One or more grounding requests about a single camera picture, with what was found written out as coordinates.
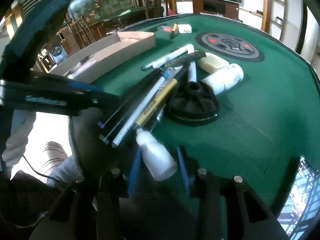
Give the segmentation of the person's left gloved hand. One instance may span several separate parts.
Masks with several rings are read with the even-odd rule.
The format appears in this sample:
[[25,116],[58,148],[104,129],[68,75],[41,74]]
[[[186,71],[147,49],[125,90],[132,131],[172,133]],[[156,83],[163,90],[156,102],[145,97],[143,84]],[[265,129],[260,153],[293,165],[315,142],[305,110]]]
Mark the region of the person's left gloved hand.
[[49,187],[64,189],[82,177],[67,142],[67,118],[57,114],[14,111],[10,136],[1,157]]

